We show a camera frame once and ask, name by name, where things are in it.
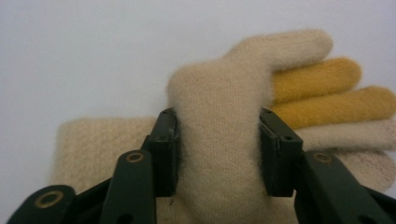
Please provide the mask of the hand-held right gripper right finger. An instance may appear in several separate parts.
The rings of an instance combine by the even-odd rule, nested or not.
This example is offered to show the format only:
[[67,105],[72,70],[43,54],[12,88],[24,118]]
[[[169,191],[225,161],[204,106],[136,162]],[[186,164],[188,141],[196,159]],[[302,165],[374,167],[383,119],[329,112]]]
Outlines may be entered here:
[[291,197],[295,164],[303,154],[303,140],[275,112],[260,113],[261,171],[267,194]]

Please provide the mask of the cream and yellow knit glove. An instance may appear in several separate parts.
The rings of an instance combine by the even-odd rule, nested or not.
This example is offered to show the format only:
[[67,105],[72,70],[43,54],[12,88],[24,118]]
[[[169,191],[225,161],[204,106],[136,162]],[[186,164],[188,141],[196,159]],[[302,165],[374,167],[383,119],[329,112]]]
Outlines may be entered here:
[[358,89],[359,66],[345,58],[273,73],[269,108],[304,141],[307,150],[337,155],[369,188],[396,180],[396,95],[381,87]]
[[259,115],[275,71],[324,59],[321,30],[249,37],[216,60],[185,66],[168,83],[181,129],[181,164],[163,224],[297,224],[290,199],[272,199],[260,172]]

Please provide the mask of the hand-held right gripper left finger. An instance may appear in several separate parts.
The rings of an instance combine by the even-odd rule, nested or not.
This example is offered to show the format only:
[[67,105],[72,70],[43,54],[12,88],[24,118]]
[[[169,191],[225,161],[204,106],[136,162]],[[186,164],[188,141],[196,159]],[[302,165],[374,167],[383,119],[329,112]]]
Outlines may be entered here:
[[151,155],[156,197],[172,197],[177,191],[180,136],[177,114],[167,108],[159,114],[142,145]]

